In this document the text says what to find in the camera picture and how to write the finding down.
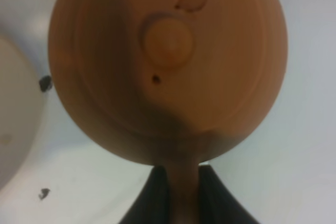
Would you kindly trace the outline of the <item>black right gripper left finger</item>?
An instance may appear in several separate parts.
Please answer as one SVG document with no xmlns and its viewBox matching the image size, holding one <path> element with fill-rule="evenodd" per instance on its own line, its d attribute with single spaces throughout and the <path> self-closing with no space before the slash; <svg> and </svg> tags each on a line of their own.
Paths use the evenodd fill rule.
<svg viewBox="0 0 336 224">
<path fill-rule="evenodd" d="M 169 187 L 166 171 L 154 167 L 121 224 L 165 224 L 169 222 Z"/>
</svg>

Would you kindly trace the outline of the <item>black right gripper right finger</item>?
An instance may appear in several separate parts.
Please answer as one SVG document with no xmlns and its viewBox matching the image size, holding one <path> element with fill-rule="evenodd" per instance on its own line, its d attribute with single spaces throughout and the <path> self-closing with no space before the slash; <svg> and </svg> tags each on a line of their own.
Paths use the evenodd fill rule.
<svg viewBox="0 0 336 224">
<path fill-rule="evenodd" d="M 258 224 L 258 221 L 233 197 L 209 165 L 199 167 L 200 223 Z"/>
</svg>

